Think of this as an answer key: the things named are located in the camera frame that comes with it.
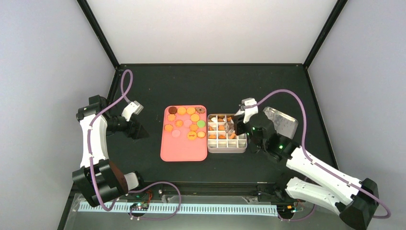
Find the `silver metal tongs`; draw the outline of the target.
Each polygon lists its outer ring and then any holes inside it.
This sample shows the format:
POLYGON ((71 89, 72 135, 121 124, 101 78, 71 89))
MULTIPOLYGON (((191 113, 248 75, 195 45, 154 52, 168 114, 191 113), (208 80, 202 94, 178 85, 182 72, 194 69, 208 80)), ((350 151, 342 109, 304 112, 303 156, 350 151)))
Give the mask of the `silver metal tongs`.
POLYGON ((235 132, 235 123, 232 116, 226 116, 225 131, 229 139, 236 139, 237 135, 235 132))

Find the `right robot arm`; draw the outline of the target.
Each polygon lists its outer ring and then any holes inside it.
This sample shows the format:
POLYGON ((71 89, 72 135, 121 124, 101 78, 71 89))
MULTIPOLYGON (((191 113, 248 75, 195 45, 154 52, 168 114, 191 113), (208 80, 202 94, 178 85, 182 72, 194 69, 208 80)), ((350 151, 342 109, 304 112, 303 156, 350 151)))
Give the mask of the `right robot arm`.
POLYGON ((305 200, 334 212, 355 230, 368 228, 379 205, 375 181, 360 180, 324 163, 292 139, 277 133, 274 123, 264 112, 249 119, 241 112, 232 120, 236 133, 246 134, 255 151, 268 155, 275 163, 286 161, 288 169, 313 181, 308 183, 298 177, 283 179, 272 188, 276 199, 305 200))

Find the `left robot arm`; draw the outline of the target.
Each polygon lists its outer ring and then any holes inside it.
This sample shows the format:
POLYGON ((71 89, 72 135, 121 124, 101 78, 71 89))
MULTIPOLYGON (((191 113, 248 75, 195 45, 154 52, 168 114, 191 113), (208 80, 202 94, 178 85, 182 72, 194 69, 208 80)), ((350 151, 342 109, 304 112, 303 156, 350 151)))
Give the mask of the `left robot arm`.
POLYGON ((138 172, 124 174, 109 159, 106 140, 108 132, 122 132, 132 139, 147 138, 149 134, 137 120, 143 106, 132 101, 117 116, 108 112, 112 107, 114 104, 106 98, 95 95, 76 114, 83 134, 83 155, 72 180, 91 207, 104 207, 143 182, 138 172))

